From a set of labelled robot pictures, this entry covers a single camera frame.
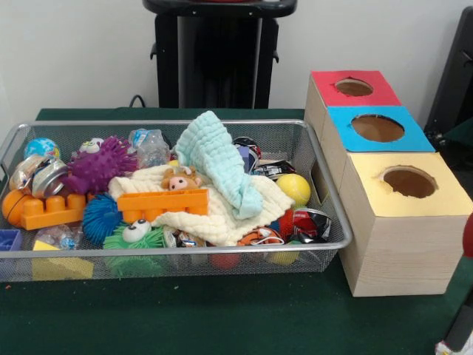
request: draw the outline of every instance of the black cable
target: black cable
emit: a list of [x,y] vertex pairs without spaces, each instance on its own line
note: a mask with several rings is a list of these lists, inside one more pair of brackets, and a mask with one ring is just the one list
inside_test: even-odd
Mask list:
[[136,99],[140,100],[142,107],[146,107],[145,101],[143,100],[143,98],[141,97],[141,95],[135,95],[135,96],[133,96],[132,100],[130,101],[129,107],[133,107],[133,105],[135,104]]

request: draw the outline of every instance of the white blanket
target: white blanket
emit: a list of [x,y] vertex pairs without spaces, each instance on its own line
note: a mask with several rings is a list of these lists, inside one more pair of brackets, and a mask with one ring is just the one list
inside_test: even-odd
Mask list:
[[[168,165],[137,170],[131,177],[114,177],[109,184],[110,195],[117,200],[123,194],[164,191],[160,184]],[[256,227],[266,226],[281,217],[293,204],[272,180],[252,176],[251,182],[263,198],[262,212],[252,218],[237,220],[232,206],[214,188],[208,178],[202,176],[204,189],[208,189],[208,215],[187,212],[166,212],[152,222],[153,226],[170,226],[187,231],[216,246],[235,246],[242,237]]]

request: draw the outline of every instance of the plush toy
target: plush toy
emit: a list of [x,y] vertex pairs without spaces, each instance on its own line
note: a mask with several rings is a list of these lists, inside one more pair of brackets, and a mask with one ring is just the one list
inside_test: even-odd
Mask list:
[[183,166],[182,169],[182,172],[174,172],[172,168],[167,169],[164,172],[161,187],[170,191],[200,188],[202,180],[197,176],[195,168],[193,166]]

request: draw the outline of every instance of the black stand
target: black stand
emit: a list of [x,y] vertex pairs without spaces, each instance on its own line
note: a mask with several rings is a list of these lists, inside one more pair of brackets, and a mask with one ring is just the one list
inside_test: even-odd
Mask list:
[[279,26],[296,0],[143,0],[156,13],[160,107],[268,108]]

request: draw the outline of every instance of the blue spiky ball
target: blue spiky ball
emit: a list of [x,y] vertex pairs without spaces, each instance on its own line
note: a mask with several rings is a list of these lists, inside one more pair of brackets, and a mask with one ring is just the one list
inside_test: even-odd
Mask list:
[[82,229],[92,244],[102,246],[122,220],[117,203],[107,194],[97,195],[85,208]]

